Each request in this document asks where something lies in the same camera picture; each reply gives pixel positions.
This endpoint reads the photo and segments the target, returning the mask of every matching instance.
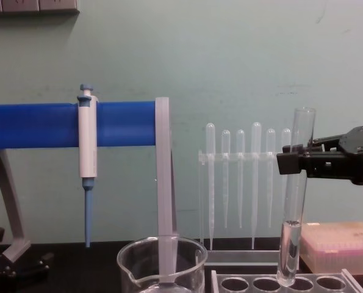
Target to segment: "blue pipette holder bar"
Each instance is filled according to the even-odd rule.
[[[155,102],[98,103],[97,142],[155,145]],[[78,147],[77,104],[0,105],[0,150],[71,147]]]

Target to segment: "micropipette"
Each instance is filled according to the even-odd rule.
[[[275,144],[276,134],[275,130],[270,128],[267,130],[266,139],[266,152],[267,152],[267,201],[268,201],[268,226],[271,228],[272,217],[272,196],[273,196],[273,160],[275,159]]]
[[[93,87],[82,84],[83,95],[78,99],[78,132],[79,132],[79,175],[85,190],[85,246],[90,247],[92,231],[92,193],[97,177],[97,102],[92,96]]]
[[[240,228],[242,228],[242,200],[243,200],[243,154],[245,153],[245,133],[242,129],[237,131],[235,137],[238,154],[238,182],[237,182],[237,199],[238,199],[238,217]]]
[[[281,132],[281,146],[291,144],[291,130],[285,128]],[[282,196],[282,205],[284,207],[284,200],[286,199],[286,187],[287,187],[287,177],[288,175],[281,176],[281,196]]]
[[[215,221],[215,198],[214,198],[215,125],[212,123],[208,123],[206,126],[206,153],[208,157],[209,234],[210,234],[210,250],[212,250],[212,240],[214,238],[214,221]]]
[[[252,180],[252,249],[257,229],[257,209],[259,207],[259,153],[261,152],[261,124],[252,125],[251,152],[253,156],[253,180]]]
[[[230,131],[222,131],[222,156],[223,156],[223,209],[225,216],[225,228],[228,227],[229,207],[229,153],[230,153]]]

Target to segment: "black clamp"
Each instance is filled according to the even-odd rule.
[[[277,154],[279,172],[297,174],[305,170],[309,178],[349,179],[363,185],[363,126],[347,134],[314,139],[309,146],[283,147]]]
[[[3,237],[4,229],[0,228],[0,241]],[[15,292],[44,281],[48,277],[53,259],[54,255],[47,253],[32,266],[21,268],[0,253],[0,292]]]

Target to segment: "gray stand leg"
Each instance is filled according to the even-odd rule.
[[[0,189],[13,234],[13,243],[3,254],[11,262],[15,262],[31,246],[31,242],[24,236],[20,206],[6,150],[0,151]]]

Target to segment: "glass test tube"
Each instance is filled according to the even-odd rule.
[[[315,110],[298,108],[295,110],[291,151],[302,145],[304,156],[309,156],[312,146]],[[291,286],[295,282],[299,262],[299,241],[303,215],[304,196],[306,192],[306,171],[288,175],[286,199],[284,202],[284,218],[281,230],[279,264],[277,279],[282,286]]]

